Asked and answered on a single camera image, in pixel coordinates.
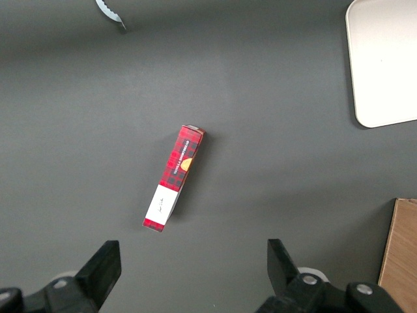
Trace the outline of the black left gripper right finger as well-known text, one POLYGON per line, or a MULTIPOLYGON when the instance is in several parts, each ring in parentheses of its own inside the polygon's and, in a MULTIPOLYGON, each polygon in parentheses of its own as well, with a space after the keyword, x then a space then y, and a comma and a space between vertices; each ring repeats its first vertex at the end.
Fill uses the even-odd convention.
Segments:
POLYGON ((279 239, 267 241, 267 272, 274 295, 258 312, 402 312, 382 287, 350 282, 341 290, 315 273, 303 273, 279 239))

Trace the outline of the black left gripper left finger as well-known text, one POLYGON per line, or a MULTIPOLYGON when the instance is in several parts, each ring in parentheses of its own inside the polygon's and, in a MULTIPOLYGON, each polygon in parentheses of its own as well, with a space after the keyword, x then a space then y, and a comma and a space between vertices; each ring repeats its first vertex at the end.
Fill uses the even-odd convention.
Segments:
POLYGON ((99 312, 121 275, 118 241, 106 241, 75 274, 61 274, 42 289, 24 295, 1 289, 1 312, 99 312))

